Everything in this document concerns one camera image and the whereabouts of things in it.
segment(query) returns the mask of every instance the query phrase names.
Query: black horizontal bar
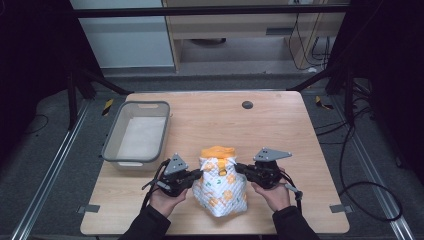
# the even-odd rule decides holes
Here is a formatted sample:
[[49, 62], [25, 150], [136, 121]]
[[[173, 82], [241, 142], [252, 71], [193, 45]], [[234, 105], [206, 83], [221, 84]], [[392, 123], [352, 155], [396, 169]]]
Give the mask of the black horizontal bar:
[[158, 7], [122, 9], [78, 9], [55, 11], [48, 14], [76, 18], [148, 17], [182, 15], [228, 15], [270, 13], [335, 13], [365, 10], [367, 5], [312, 4], [312, 5], [268, 5], [268, 6], [208, 6], [208, 7]]

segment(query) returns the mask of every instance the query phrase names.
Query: person's right hand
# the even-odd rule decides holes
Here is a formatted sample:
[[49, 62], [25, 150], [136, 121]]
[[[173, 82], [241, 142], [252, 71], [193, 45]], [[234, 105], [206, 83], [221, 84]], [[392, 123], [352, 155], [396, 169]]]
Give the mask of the person's right hand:
[[286, 180], [281, 179], [280, 183], [272, 189], [263, 189], [258, 184], [252, 182], [255, 192], [262, 195], [272, 211], [276, 212], [290, 206], [289, 190], [284, 186]]

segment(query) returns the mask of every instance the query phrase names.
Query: tape piece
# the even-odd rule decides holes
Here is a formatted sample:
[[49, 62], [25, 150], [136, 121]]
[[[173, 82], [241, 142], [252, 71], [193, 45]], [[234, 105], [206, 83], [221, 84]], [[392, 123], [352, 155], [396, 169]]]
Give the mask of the tape piece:
[[321, 102], [321, 98], [320, 98], [319, 96], [316, 96], [316, 97], [315, 97], [315, 104], [316, 104], [318, 107], [322, 107], [322, 108], [325, 108], [325, 109], [328, 109], [328, 110], [333, 110], [333, 109], [334, 109], [333, 105], [325, 105], [325, 104], [322, 104], [322, 102]]
[[107, 116], [110, 110], [110, 107], [112, 106], [113, 99], [109, 99], [106, 101], [105, 107], [103, 108], [102, 116]]
[[345, 213], [351, 213], [354, 212], [352, 206], [344, 206], [342, 204], [339, 205], [330, 205], [330, 209], [332, 213], [339, 213], [339, 212], [345, 212]]
[[84, 214], [86, 212], [99, 212], [100, 206], [99, 205], [87, 205], [87, 206], [79, 206], [77, 209], [77, 213]]

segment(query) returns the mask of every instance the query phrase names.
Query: gray plastic bin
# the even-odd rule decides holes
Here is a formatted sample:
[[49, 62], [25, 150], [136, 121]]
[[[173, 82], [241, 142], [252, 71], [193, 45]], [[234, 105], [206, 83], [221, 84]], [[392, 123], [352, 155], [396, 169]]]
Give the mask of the gray plastic bin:
[[170, 107], [164, 101], [121, 105], [102, 150], [120, 170], [156, 171], [163, 159]]

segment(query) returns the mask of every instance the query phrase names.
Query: person's left hand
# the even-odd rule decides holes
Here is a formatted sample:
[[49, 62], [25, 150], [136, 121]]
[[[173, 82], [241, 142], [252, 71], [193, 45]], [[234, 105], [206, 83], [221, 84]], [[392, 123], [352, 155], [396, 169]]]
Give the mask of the person's left hand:
[[184, 189], [178, 197], [170, 197], [162, 192], [162, 190], [157, 189], [153, 191], [150, 197], [150, 206], [167, 218], [171, 215], [175, 206], [186, 199], [187, 191], [188, 189]]

